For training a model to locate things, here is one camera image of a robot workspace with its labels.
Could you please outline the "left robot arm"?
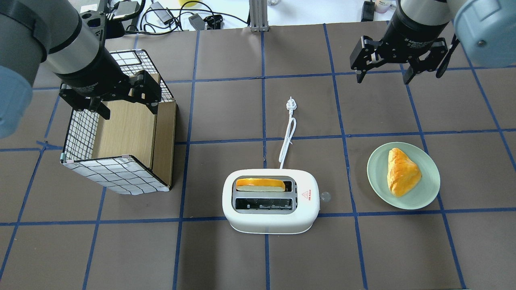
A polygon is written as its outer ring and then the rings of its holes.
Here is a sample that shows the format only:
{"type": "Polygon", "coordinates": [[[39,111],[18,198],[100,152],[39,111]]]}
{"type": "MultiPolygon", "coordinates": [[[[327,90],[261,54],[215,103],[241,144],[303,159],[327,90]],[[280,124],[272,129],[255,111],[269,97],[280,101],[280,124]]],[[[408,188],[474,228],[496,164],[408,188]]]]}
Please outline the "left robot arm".
{"type": "Polygon", "coordinates": [[[33,97],[41,64],[61,79],[60,97],[75,111],[110,118],[106,102],[124,100],[146,105],[157,114],[160,84],[147,71],[124,74],[105,49],[105,40],[125,35],[122,23],[143,11],[123,15],[99,10],[77,11],[68,0],[2,0],[1,124],[2,138],[11,136],[33,97]]]}

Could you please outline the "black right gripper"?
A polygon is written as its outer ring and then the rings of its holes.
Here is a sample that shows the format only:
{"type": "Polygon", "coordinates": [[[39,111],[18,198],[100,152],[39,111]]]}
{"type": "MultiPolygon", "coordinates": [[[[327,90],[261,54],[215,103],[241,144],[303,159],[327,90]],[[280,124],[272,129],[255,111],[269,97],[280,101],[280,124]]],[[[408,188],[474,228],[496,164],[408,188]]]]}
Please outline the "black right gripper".
{"type": "Polygon", "coordinates": [[[426,25],[409,18],[403,11],[396,10],[380,41],[363,35],[350,55],[350,68],[356,72],[356,82],[361,84],[368,71],[381,65],[381,58],[387,62],[407,61],[409,68],[404,73],[404,84],[408,85],[416,74],[435,71],[448,52],[445,38],[437,38],[440,25],[426,25]],[[429,50],[424,60],[421,55],[429,50]]]}

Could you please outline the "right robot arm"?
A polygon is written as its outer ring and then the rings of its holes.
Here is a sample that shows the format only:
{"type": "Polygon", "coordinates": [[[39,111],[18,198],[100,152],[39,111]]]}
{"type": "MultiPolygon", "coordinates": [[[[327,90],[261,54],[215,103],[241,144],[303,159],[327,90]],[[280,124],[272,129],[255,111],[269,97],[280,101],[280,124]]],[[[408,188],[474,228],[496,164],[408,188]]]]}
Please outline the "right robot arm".
{"type": "Polygon", "coordinates": [[[456,46],[462,45],[472,62],[503,68],[516,60],[514,0],[398,0],[379,41],[363,35],[350,55],[350,68],[361,83],[366,73],[384,64],[408,64],[403,75],[448,68],[456,46]]]}

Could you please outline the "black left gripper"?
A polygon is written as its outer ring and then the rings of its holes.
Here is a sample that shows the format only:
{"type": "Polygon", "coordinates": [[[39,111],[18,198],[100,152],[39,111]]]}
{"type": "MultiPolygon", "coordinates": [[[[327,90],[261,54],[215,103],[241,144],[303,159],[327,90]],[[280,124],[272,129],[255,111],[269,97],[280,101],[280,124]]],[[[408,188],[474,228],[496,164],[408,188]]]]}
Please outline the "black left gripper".
{"type": "Polygon", "coordinates": [[[145,105],[152,114],[158,113],[162,101],[160,74],[141,70],[128,77],[109,51],[98,51],[85,68],[58,77],[64,83],[60,85],[59,96],[73,110],[95,112],[105,120],[110,119],[110,109],[99,97],[111,100],[129,94],[129,102],[145,105]]]}

